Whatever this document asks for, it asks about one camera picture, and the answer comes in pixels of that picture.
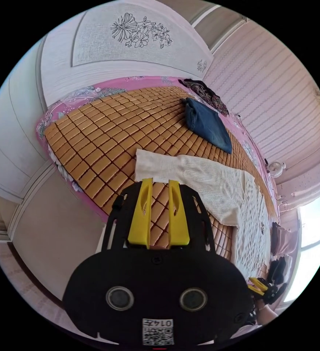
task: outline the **yellow bracket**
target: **yellow bracket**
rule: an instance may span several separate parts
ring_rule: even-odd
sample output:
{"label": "yellow bracket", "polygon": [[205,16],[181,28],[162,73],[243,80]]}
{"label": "yellow bracket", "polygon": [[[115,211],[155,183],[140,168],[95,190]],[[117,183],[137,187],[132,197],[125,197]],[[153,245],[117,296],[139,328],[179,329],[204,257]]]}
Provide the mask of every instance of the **yellow bracket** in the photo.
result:
{"label": "yellow bracket", "polygon": [[251,286],[248,285],[248,288],[255,293],[264,296],[265,291],[267,291],[268,287],[264,285],[261,281],[259,281],[257,278],[249,278],[249,280],[256,286]]}
{"label": "yellow bracket", "polygon": [[190,239],[179,183],[174,180],[170,180],[168,182],[168,187],[168,243],[170,247],[185,246],[189,244]]}
{"label": "yellow bracket", "polygon": [[153,180],[143,179],[133,219],[128,234],[128,242],[133,245],[150,246],[150,218],[152,209]]}

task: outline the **white cloth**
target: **white cloth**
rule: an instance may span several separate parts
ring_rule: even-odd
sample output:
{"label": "white cloth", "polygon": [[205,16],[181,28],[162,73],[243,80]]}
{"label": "white cloth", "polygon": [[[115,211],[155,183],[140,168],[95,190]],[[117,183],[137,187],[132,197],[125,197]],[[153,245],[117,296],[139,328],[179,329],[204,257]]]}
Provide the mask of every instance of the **white cloth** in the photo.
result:
{"label": "white cloth", "polygon": [[264,198],[248,172],[200,157],[165,156],[138,149],[135,180],[176,180],[198,192],[223,225],[236,227],[231,261],[245,279],[256,277],[270,259],[269,221]]}

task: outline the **flower drawing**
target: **flower drawing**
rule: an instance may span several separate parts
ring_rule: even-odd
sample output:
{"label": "flower drawing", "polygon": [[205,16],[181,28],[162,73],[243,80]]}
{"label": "flower drawing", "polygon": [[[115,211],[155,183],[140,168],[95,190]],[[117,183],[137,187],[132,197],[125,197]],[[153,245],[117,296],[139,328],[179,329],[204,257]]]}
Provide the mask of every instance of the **flower drawing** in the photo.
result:
{"label": "flower drawing", "polygon": [[162,24],[151,22],[145,16],[143,21],[136,22],[132,14],[126,13],[119,18],[112,27],[112,37],[118,36],[118,41],[127,40],[125,46],[131,48],[143,48],[148,45],[149,37],[157,41],[160,48],[170,46],[173,40],[170,38],[169,30]]}
{"label": "flower drawing", "polygon": [[197,64],[197,69],[199,72],[204,72],[206,67],[208,65],[208,62],[207,61],[204,61],[203,60],[200,60]]}
{"label": "flower drawing", "polygon": [[137,22],[135,21],[133,15],[124,14],[119,18],[117,22],[111,27],[112,37],[115,39],[119,36],[118,41],[123,42],[125,39],[129,39],[131,35],[137,30]]}

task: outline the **qr code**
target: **qr code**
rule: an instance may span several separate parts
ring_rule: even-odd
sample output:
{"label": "qr code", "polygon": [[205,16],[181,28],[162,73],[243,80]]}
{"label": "qr code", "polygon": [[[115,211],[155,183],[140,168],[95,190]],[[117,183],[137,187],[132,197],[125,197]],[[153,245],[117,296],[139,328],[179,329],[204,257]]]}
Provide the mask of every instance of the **qr code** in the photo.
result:
{"label": "qr code", "polygon": [[143,319],[143,345],[164,346],[173,344],[172,319]]}

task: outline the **person's hand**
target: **person's hand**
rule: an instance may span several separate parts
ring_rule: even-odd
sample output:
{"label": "person's hand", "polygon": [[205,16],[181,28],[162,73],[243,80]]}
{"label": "person's hand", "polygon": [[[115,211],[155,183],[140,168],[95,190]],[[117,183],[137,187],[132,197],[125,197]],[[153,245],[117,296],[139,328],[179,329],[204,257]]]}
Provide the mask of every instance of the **person's hand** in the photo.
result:
{"label": "person's hand", "polygon": [[259,299],[259,300],[255,300],[255,307],[258,309],[258,310],[261,310],[262,308],[264,308],[265,306],[265,303],[262,299]]}

